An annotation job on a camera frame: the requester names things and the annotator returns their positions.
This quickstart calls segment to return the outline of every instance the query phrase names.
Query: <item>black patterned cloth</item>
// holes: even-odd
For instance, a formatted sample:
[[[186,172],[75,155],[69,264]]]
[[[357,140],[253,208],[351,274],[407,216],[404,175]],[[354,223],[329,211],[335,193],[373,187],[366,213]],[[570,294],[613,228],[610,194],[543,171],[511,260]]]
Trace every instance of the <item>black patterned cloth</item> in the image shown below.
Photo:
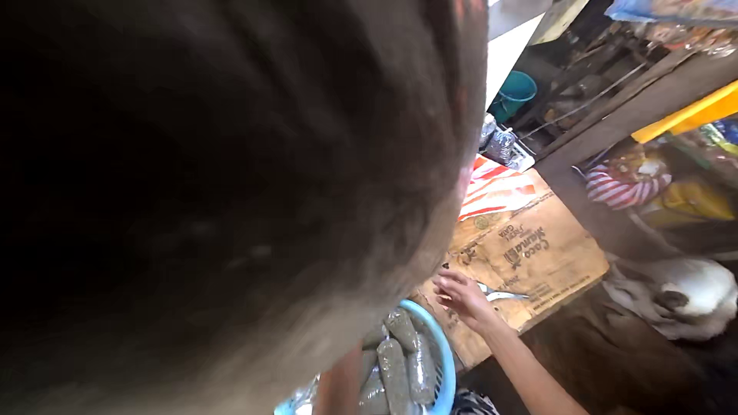
[[[456,391],[451,415],[500,415],[500,413],[488,397],[468,389],[459,389]]]

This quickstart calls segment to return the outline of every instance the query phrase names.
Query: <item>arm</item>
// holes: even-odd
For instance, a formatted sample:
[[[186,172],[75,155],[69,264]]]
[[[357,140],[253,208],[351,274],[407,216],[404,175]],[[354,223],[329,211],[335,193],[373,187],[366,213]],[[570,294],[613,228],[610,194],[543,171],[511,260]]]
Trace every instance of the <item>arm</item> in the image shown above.
[[[436,300],[456,311],[482,336],[531,415],[587,415],[497,314],[474,281],[459,272],[442,270],[433,283]]]
[[[362,348],[359,344],[336,364],[320,374],[313,414],[355,415],[359,413],[359,368]]]

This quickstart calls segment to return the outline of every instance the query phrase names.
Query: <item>red and white striped bag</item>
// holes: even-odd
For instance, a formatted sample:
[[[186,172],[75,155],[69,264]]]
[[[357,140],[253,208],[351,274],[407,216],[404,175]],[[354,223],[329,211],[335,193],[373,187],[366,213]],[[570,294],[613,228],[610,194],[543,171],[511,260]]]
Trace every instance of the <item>red and white striped bag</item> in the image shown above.
[[[671,174],[660,174],[643,182],[620,182],[613,179],[604,165],[597,165],[587,173],[587,198],[606,203],[613,210],[640,206],[658,195],[672,182]]]
[[[459,220],[520,209],[535,197],[536,190],[530,177],[477,154]]]

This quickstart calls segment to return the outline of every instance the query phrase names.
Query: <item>plastic-wrapped sausage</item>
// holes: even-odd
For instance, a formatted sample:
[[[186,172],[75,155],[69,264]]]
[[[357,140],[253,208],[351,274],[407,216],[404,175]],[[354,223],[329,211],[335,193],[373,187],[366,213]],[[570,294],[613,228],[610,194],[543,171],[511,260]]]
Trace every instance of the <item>plastic-wrapped sausage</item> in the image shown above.
[[[410,322],[407,312],[397,308],[384,319],[384,324],[398,342],[409,352],[418,351],[418,333]]]
[[[376,347],[389,336],[390,332],[387,330],[387,327],[383,323],[379,323],[372,327],[371,331],[364,336],[362,348],[376,349]]]
[[[364,350],[362,355],[362,373],[359,374],[359,382],[363,384],[369,377],[371,369],[376,365],[376,351]]]
[[[421,405],[433,403],[435,364],[430,356],[428,339],[424,335],[418,335],[418,351],[407,355],[407,373],[410,397]]]
[[[387,415],[390,407],[387,394],[379,374],[379,366],[374,366],[361,392],[359,392],[359,415]]]
[[[390,415],[411,415],[414,412],[410,400],[410,386],[407,382],[405,356],[402,347],[395,339],[387,339],[376,349],[379,357],[379,368],[382,373],[384,390],[387,393],[387,404]]]

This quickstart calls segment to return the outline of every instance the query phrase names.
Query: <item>teal bucket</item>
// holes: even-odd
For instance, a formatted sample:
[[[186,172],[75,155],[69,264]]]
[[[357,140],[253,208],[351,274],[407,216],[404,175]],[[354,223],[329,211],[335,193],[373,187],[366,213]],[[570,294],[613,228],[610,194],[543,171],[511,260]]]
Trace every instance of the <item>teal bucket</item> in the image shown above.
[[[510,75],[500,87],[497,96],[489,106],[489,113],[498,123],[504,123],[515,115],[524,103],[533,99],[538,92],[533,78],[520,71],[510,71]]]

